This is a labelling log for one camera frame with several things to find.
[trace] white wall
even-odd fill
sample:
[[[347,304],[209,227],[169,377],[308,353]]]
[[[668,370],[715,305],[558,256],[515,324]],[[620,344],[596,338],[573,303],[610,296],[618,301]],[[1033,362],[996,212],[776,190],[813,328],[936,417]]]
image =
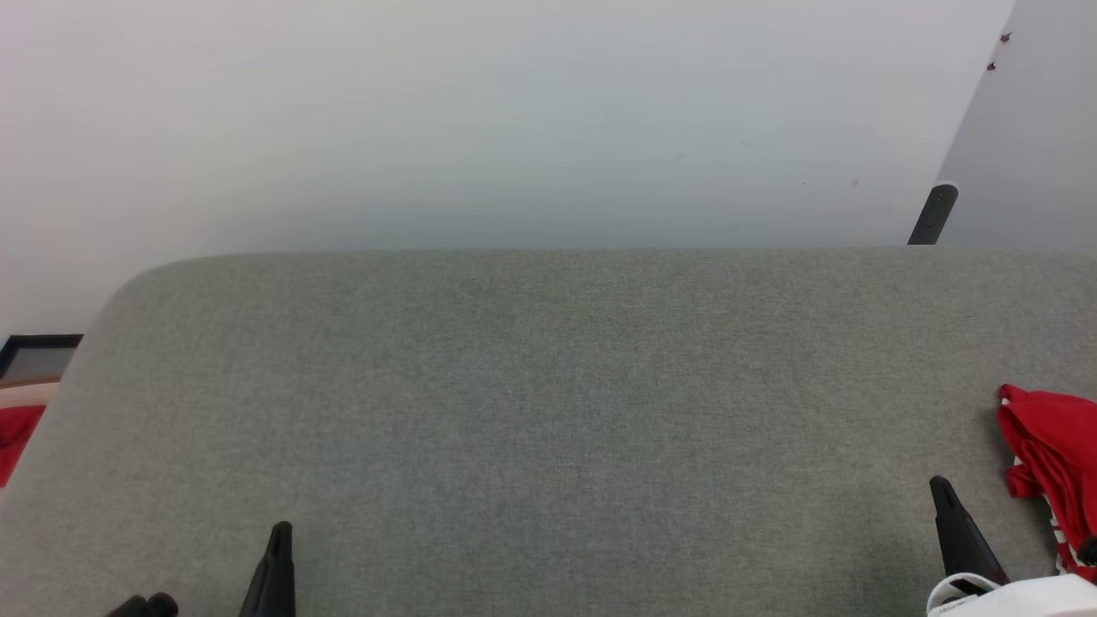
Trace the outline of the white wall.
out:
[[[941,180],[939,244],[1097,254],[1097,2],[1018,0]]]
[[[905,242],[1013,0],[9,0],[0,334],[256,250]]]

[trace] folded red cloth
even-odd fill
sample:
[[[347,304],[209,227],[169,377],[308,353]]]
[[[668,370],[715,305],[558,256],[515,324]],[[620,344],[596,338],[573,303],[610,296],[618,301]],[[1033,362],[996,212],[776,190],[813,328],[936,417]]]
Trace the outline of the folded red cloth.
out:
[[[998,426],[1019,460],[1006,472],[1009,494],[1047,496],[1063,569],[1094,581],[1085,562],[1097,535],[1097,403],[1009,384],[1002,399]]]
[[[0,486],[7,486],[23,448],[46,407],[8,407],[0,410]]]

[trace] gray fabric surface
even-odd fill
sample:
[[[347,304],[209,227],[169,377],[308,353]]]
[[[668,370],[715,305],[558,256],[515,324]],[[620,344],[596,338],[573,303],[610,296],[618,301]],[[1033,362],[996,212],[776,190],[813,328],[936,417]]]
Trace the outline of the gray fabric surface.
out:
[[[88,333],[0,505],[0,614],[918,615],[950,478],[1006,569],[1013,382],[1097,399],[1097,262],[875,250],[190,261]]]

